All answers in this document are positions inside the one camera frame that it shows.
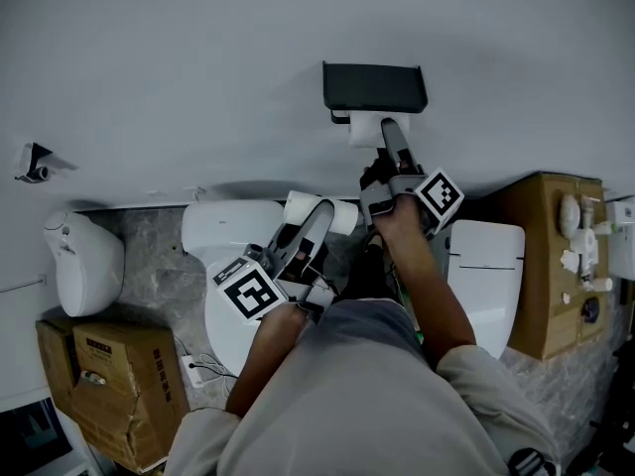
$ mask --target person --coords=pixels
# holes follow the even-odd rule
[[[549,428],[476,346],[421,232],[415,199],[398,197],[393,212],[373,222],[380,236],[318,325],[305,329],[305,313],[291,304],[264,317],[225,410],[185,416],[166,476],[502,475],[528,449],[522,460],[545,462],[535,474],[556,474]],[[386,286],[384,244],[425,350]]]

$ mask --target toilet paper roll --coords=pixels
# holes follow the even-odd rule
[[[348,144],[354,148],[386,148],[384,137],[381,133],[381,121],[384,118],[395,120],[404,136],[408,137],[410,115],[407,113],[351,111]]]
[[[291,190],[287,197],[287,204],[285,204],[283,220],[286,224],[301,226],[318,203],[324,199],[328,199],[335,206],[335,216],[329,231],[348,236],[357,224],[357,206],[330,197],[320,197]]]

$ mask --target power outlet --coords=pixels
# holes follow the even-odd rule
[[[191,356],[182,356],[181,362],[183,366],[186,368],[186,372],[188,373],[188,377],[190,378],[191,385],[195,388],[202,388],[205,384],[202,375],[199,370],[200,367],[191,368],[190,365],[195,365],[196,362]]]

